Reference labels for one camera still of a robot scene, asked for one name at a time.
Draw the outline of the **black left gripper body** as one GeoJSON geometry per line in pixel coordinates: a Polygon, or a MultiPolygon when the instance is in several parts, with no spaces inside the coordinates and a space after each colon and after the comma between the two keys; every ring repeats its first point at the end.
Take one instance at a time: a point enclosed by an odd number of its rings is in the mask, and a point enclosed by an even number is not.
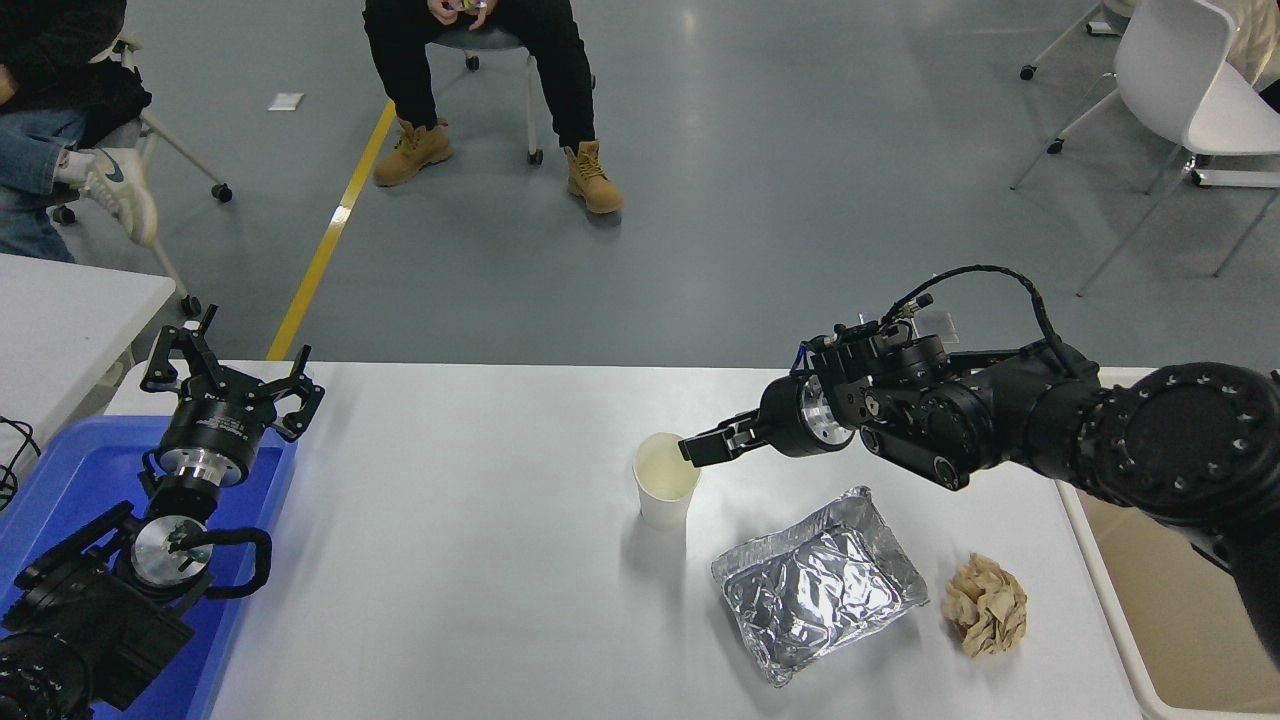
{"type": "Polygon", "coordinates": [[[178,405],[156,447],[166,471],[200,462],[225,471],[251,469],[269,427],[262,398],[220,398],[202,391],[177,389],[178,405]]]}

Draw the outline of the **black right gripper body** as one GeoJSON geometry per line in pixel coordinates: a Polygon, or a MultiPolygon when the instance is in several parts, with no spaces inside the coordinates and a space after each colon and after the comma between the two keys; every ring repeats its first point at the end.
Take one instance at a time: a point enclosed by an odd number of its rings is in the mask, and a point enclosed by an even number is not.
{"type": "Polygon", "coordinates": [[[787,375],[772,380],[760,397],[758,438],[787,457],[817,452],[817,441],[801,415],[804,383],[787,375]]]}

